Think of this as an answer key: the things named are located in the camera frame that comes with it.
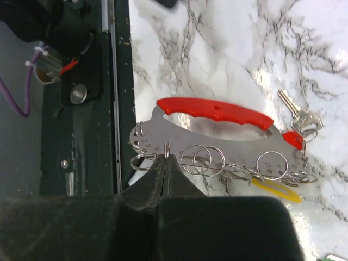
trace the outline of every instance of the metal ring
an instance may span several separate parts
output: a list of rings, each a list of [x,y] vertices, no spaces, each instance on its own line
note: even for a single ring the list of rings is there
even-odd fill
[[[251,184],[251,182],[252,182],[251,174],[247,170],[244,170],[240,166],[238,166],[238,168],[241,168],[243,170],[243,172],[239,171],[239,170],[235,170],[235,171],[233,171],[233,170],[224,170],[222,172],[222,175],[224,175],[227,178],[233,178],[233,179],[236,179],[236,180],[239,180],[239,181],[248,181],[248,183]],[[236,173],[244,174],[244,177],[240,177]]]
[[[297,178],[292,177],[291,175],[289,175],[289,178],[282,178],[278,181],[280,183],[283,183],[287,186],[294,187],[294,188],[297,188],[300,185],[300,181]]]
[[[307,130],[305,130],[302,133],[303,133],[304,137],[308,137],[308,136],[313,134],[311,139],[309,139],[309,140],[303,139],[306,143],[309,143],[309,142],[313,141],[318,136],[318,131],[316,129],[307,129]]]
[[[167,159],[169,157],[169,153],[170,153],[170,142],[166,142],[164,144],[164,158]]]
[[[302,159],[305,159],[307,156],[307,142],[303,141],[303,147],[302,147]]]
[[[210,159],[210,160],[209,160],[209,166],[208,166],[208,168],[207,168],[206,170],[204,170],[203,172],[199,172],[199,171],[196,170],[198,173],[194,173],[194,172],[191,172],[191,171],[187,170],[186,167],[183,165],[184,170],[187,171],[188,173],[192,174],[192,175],[201,175],[201,174],[203,174],[203,173],[206,173],[206,172],[210,169],[210,167],[212,166],[212,155],[210,154],[210,152],[208,151],[208,149],[207,149],[206,147],[204,147],[204,146],[202,146],[202,145],[200,145],[200,144],[196,144],[196,145],[192,145],[192,146],[186,147],[186,148],[184,149],[183,153],[181,154],[181,157],[180,157],[181,162],[183,161],[184,153],[185,153],[189,148],[192,148],[192,147],[201,147],[201,148],[204,148],[204,149],[208,152],[209,159]]]
[[[243,166],[243,169],[247,170],[250,175],[252,176],[252,178],[257,179],[260,182],[265,182],[266,179],[263,175],[257,173],[255,170],[252,170],[251,168],[247,167],[247,166]]]
[[[139,136],[139,134],[140,134],[140,136],[143,136],[144,135],[144,133],[142,132],[142,121],[140,121],[140,123],[136,123],[136,125],[135,125],[135,133],[136,133],[136,135],[137,136]]]
[[[223,152],[221,150],[219,150],[218,148],[216,147],[213,147],[213,146],[209,146],[209,147],[205,147],[206,149],[208,148],[212,148],[213,150],[216,150],[217,152],[219,152],[219,154],[221,155],[221,158],[222,158],[222,166],[221,166],[221,170],[218,172],[218,173],[215,173],[215,174],[212,174],[212,175],[208,175],[208,174],[201,174],[203,176],[206,176],[206,177],[214,177],[214,176],[217,176],[218,174],[220,174],[223,169],[225,168],[225,164],[226,164],[226,158],[225,158],[225,155],[223,155]],[[196,156],[198,155],[198,153],[202,150],[203,148],[200,148],[198,151],[196,151],[195,155],[194,155],[194,158],[193,158],[193,161],[195,162],[196,161]]]
[[[302,161],[303,161],[302,166],[306,169],[308,164],[308,157],[307,157],[307,142],[305,140],[303,140]]]
[[[133,150],[135,150],[135,151],[140,151],[141,154],[144,154],[144,153],[147,152],[146,149],[140,148],[139,146],[137,146],[136,144],[133,144],[133,143],[132,143],[131,141],[129,141],[129,140],[127,141],[127,143],[130,144],[130,145],[133,147]]]
[[[296,178],[296,179],[304,179],[306,178],[308,175],[305,172],[299,171],[299,172],[292,172],[291,175],[294,175],[292,177]]]
[[[231,164],[231,163],[226,163],[226,166],[235,168],[234,171],[233,170],[225,170],[225,171],[231,172],[232,175],[236,177],[236,179],[248,180],[250,182],[252,181],[251,174],[247,170],[243,169],[241,166],[237,164]],[[236,173],[244,174],[244,177],[240,177]]]
[[[260,168],[259,168],[259,161],[260,161],[260,158],[261,158],[262,156],[265,156],[266,154],[269,154],[269,153],[278,154],[278,155],[282,156],[283,159],[285,160],[285,171],[283,172],[283,175],[281,175],[280,177],[277,177],[277,178],[268,178],[268,177],[265,177],[265,176],[264,176],[264,178],[265,178],[265,179],[268,179],[269,181],[277,181],[278,179],[281,179],[282,177],[285,176],[285,174],[286,174],[287,171],[288,171],[288,167],[289,167],[288,161],[287,161],[287,159],[284,157],[283,154],[281,154],[281,153],[279,153],[279,152],[277,152],[277,151],[266,151],[265,153],[261,154],[261,155],[258,157],[258,159],[257,159],[257,161],[256,161],[256,168],[257,168],[257,171],[260,172]]]
[[[311,183],[318,181],[318,178],[315,177],[313,174],[308,174],[307,177],[304,179],[306,179],[306,180],[305,181],[303,179],[300,180],[301,184],[311,184]]]
[[[140,159],[140,158],[151,159],[151,158],[156,158],[156,157],[157,157],[157,155],[155,153],[138,154],[130,160],[130,166],[132,167],[133,170],[149,170],[150,169],[149,167],[137,167],[133,164],[133,162],[137,159]]]

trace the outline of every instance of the red wire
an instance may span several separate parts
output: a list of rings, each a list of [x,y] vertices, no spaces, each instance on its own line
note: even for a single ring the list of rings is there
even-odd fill
[[[71,62],[68,65],[60,69],[59,76],[62,76],[67,71],[73,69],[76,65],[78,65],[78,61],[76,61],[75,58],[72,58]]]

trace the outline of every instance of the round metal button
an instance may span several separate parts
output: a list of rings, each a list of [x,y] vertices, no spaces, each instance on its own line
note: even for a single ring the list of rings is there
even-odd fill
[[[73,104],[81,104],[83,103],[87,98],[87,88],[82,85],[76,85],[74,88],[72,88],[70,93],[70,100]]]

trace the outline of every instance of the metal screw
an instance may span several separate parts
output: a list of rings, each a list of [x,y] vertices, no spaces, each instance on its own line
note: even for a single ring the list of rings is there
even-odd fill
[[[60,166],[61,166],[63,169],[66,169],[67,167],[69,167],[69,163],[67,162],[67,160],[63,159],[63,160],[60,162]]]
[[[70,93],[70,101],[73,104],[81,104],[85,101],[87,98],[87,88],[82,85],[76,85],[74,88],[72,88],[71,93]]]

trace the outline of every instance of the key ring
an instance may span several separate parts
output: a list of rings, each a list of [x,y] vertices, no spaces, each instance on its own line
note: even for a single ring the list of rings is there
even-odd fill
[[[266,181],[266,178],[263,175],[257,173],[255,170],[252,170],[251,168],[249,168],[247,166],[243,166],[243,169],[247,170],[251,174],[252,178],[255,178],[255,179],[257,179],[258,181],[261,181],[261,182],[265,182]]]
[[[283,183],[283,184],[290,186],[290,187],[293,187],[293,188],[297,188],[300,186],[301,182],[297,178],[295,178],[289,174],[287,174],[286,176],[288,178],[283,178],[283,179],[280,179],[278,181],[280,183]]]
[[[242,180],[242,181],[248,181],[248,184],[251,185],[252,182],[252,176],[249,173],[249,171],[243,169],[241,166],[236,165],[236,164],[230,164],[226,163],[227,167],[232,167],[234,170],[224,170],[221,174],[224,175],[227,178],[233,178],[237,180]],[[244,177],[240,177],[237,175],[237,173],[240,173],[244,175]]]
[[[202,174],[203,176],[206,176],[206,177],[214,177],[214,176],[217,176],[218,174],[220,174],[223,169],[225,168],[225,165],[226,165],[226,159],[225,159],[225,155],[223,155],[223,152],[221,150],[219,150],[218,148],[216,147],[213,147],[213,146],[209,146],[209,147],[205,147],[206,149],[208,148],[212,148],[213,150],[216,150],[217,152],[219,152],[219,154],[221,155],[221,158],[222,158],[222,164],[221,164],[221,170],[215,174],[212,174],[212,175],[208,175],[208,174]],[[195,155],[194,155],[194,158],[193,158],[193,162],[196,162],[196,156],[197,154],[204,148],[200,148],[198,151],[196,151]]]
[[[300,180],[301,184],[311,184],[318,181],[318,178],[315,177],[313,174],[308,174],[306,178]]]
[[[207,149],[206,147],[204,147],[204,146],[202,146],[202,145],[199,145],[199,144],[196,144],[196,145],[192,145],[192,146],[186,147],[186,148],[184,149],[184,151],[183,151],[183,153],[181,154],[181,157],[180,157],[180,160],[181,160],[181,161],[183,161],[183,156],[184,156],[185,152],[186,152],[189,148],[192,148],[192,147],[204,148],[204,149],[208,152],[208,155],[209,155],[209,166],[208,166],[207,169],[204,170],[203,172],[199,172],[199,171],[195,168],[196,171],[197,171],[198,173],[194,173],[194,172],[192,172],[192,171],[189,171],[184,165],[183,165],[183,168],[184,168],[185,171],[187,171],[188,173],[190,173],[190,174],[192,174],[192,175],[202,175],[202,174],[206,173],[206,172],[210,169],[210,167],[212,166],[212,155],[210,154],[210,152],[208,151],[208,149]]]
[[[138,154],[130,160],[130,166],[132,167],[133,170],[142,170],[142,171],[149,170],[150,169],[149,167],[137,167],[133,164],[133,162],[135,162],[137,159],[140,159],[140,158],[155,159],[156,157],[157,155],[154,153]]]
[[[131,143],[131,141],[128,140],[127,143],[130,144],[130,145],[133,147],[133,149],[134,149],[135,151],[140,151],[141,154],[146,153],[146,149],[140,148],[140,147],[137,146],[136,144]]]
[[[170,142],[166,142],[164,144],[164,158],[167,159],[169,157],[170,154]]]
[[[258,159],[257,159],[257,161],[256,161],[256,168],[257,168],[257,171],[260,172],[260,168],[259,168],[259,161],[260,161],[260,158],[261,158],[262,156],[265,156],[266,154],[269,154],[269,153],[278,154],[278,155],[282,156],[283,159],[285,160],[285,171],[283,172],[283,174],[282,174],[280,177],[277,177],[277,178],[269,178],[269,177],[265,177],[265,176],[264,176],[264,178],[265,178],[265,179],[268,179],[269,181],[277,181],[278,179],[281,179],[282,177],[285,176],[285,174],[286,174],[287,171],[288,171],[288,167],[289,167],[288,161],[287,161],[287,159],[284,157],[283,154],[281,154],[281,153],[279,153],[279,152],[277,152],[277,151],[266,151],[265,153],[261,154],[261,155],[258,157]]]

